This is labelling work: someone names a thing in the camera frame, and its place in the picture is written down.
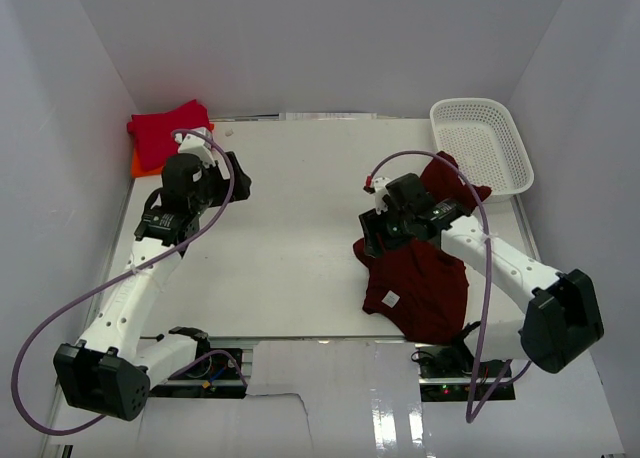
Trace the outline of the dark red t-shirt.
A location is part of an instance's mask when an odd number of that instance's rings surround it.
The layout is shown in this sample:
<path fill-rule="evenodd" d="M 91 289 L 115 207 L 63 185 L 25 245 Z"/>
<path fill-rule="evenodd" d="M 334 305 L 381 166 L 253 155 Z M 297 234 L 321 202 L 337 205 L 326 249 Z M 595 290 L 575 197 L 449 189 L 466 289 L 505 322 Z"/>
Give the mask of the dark red t-shirt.
<path fill-rule="evenodd" d="M 448 345 L 464 327 L 466 268 L 440 248 L 441 233 L 456 219 L 470 216 L 491 188 L 469 188 L 457 168 L 452 156 L 439 152 L 419 176 L 436 202 L 431 222 L 440 234 L 438 243 L 412 239 L 400 248 L 386 248 L 380 258 L 365 254 L 363 237 L 353 244 L 356 258 L 369 272 L 363 311 L 386 317 L 412 342 Z"/>

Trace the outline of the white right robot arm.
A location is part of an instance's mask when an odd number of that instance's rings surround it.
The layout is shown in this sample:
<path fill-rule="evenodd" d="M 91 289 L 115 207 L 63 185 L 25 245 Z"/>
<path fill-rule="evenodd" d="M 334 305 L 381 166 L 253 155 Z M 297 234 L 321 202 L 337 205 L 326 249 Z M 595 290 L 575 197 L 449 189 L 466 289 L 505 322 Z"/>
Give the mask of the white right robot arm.
<path fill-rule="evenodd" d="M 489 235 L 480 218 L 454 198 L 439 200 L 414 173 L 369 180 L 375 200 L 359 221 L 364 251 L 386 257 L 413 242 L 426 242 L 482 274 L 485 289 L 498 288 L 521 317 L 491 323 L 481 318 L 459 347 L 477 360 L 524 359 L 557 374 L 604 335 L 595 287 L 583 271 L 564 273 Z"/>

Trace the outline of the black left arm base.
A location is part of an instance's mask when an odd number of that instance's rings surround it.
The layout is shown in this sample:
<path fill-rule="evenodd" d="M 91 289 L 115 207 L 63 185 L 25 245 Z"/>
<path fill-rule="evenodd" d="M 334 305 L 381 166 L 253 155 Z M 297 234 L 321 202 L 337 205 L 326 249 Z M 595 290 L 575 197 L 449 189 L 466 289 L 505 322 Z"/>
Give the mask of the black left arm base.
<path fill-rule="evenodd" d="M 224 354 L 216 354 L 199 363 L 190 371 L 151 391 L 155 398 L 198 398 L 198 399 L 243 399 L 246 387 L 240 379 L 241 372 L 246 381 L 251 374 L 251 354 L 241 348 L 226 348 L 237 362 Z"/>

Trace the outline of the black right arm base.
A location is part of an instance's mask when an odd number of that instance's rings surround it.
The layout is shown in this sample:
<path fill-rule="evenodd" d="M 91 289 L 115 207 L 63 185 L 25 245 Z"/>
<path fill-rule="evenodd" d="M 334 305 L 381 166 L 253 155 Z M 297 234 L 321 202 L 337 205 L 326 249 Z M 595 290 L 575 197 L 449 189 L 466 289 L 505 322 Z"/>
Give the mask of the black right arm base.
<path fill-rule="evenodd" d="M 410 359 L 419 368 L 419 387 L 423 403 L 465 402 L 470 391 L 471 366 L 461 368 L 442 346 L 420 346 Z M 475 401 L 489 390 L 505 362 L 482 362 L 479 367 Z"/>

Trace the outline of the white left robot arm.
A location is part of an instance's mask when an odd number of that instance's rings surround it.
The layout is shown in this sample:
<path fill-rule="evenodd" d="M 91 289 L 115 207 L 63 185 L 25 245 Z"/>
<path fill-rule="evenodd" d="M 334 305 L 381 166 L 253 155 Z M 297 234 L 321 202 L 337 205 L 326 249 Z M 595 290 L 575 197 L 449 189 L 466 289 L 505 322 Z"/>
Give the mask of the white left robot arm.
<path fill-rule="evenodd" d="M 250 196 L 250 177 L 229 152 L 232 177 L 195 154 L 171 156 L 162 185 L 147 198 L 127 262 L 116 284 L 76 344 L 62 344 L 53 364 L 69 406 L 125 421 L 143 410 L 150 391 L 172 377 L 201 375 L 211 347 L 206 332 L 178 326 L 147 347 L 138 345 L 146 320 L 168 278 L 180 265 L 200 217 L 226 201 Z"/>

